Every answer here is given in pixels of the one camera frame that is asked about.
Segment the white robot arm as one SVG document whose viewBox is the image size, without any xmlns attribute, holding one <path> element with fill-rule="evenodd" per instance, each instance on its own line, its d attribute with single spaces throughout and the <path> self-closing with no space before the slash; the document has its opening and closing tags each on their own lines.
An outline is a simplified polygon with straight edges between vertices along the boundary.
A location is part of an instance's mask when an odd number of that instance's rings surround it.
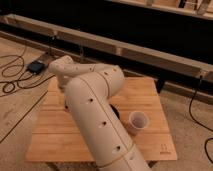
<svg viewBox="0 0 213 171">
<path fill-rule="evenodd" d="M 99 171 L 151 171 L 108 102 L 125 81 L 119 66 L 80 64 L 66 55 L 52 61 L 49 71 L 56 75 Z"/>
</svg>

